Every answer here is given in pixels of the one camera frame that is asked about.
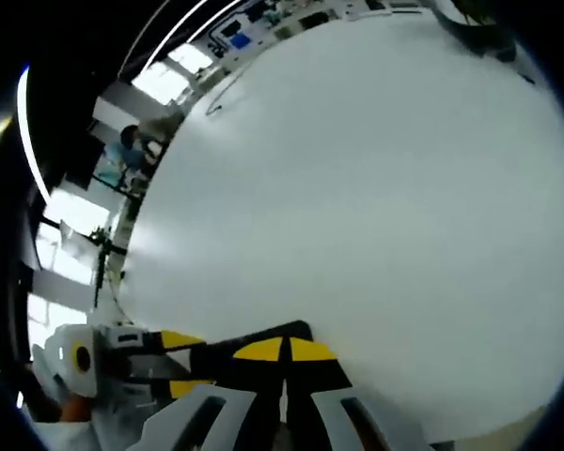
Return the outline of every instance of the white tabletop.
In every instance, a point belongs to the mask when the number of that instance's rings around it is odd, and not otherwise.
[[[429,16],[289,39],[206,117],[221,88],[140,210],[120,294],[133,319],[208,340],[304,319],[431,441],[551,398],[564,121],[547,92]]]

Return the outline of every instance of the white robot part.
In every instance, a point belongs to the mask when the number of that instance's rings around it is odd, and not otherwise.
[[[44,345],[44,362],[50,372],[82,397],[95,397],[98,392],[95,337],[92,326],[64,325]]]

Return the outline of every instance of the white table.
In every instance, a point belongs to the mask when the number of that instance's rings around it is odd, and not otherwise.
[[[337,21],[183,124],[121,303],[218,340],[304,319],[431,441],[546,403],[564,375],[564,121],[428,15]]]

